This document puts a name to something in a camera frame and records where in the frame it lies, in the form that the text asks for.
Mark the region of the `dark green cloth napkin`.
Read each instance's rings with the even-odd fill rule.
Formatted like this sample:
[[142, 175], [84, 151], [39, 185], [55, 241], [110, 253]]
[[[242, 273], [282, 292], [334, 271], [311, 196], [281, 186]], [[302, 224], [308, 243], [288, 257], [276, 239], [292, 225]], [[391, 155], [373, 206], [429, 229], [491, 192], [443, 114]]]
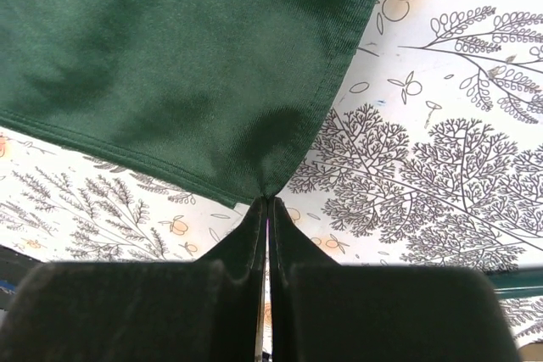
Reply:
[[1, 0], [1, 124], [228, 206], [280, 192], [376, 0]]

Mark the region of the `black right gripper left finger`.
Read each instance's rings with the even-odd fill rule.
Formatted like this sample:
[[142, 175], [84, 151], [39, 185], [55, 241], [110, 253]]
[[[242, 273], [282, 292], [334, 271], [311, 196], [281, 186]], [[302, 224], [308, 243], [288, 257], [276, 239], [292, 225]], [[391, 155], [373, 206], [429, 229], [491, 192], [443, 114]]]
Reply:
[[4, 361], [259, 361], [267, 203], [192, 262], [53, 262], [20, 283]]

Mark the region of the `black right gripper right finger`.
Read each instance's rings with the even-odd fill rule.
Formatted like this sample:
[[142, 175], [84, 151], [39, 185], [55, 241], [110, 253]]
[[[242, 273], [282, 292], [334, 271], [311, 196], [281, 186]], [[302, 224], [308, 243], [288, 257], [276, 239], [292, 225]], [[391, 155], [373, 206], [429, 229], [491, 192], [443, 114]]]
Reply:
[[267, 203], [276, 361], [517, 361], [489, 280], [466, 268], [340, 265]]

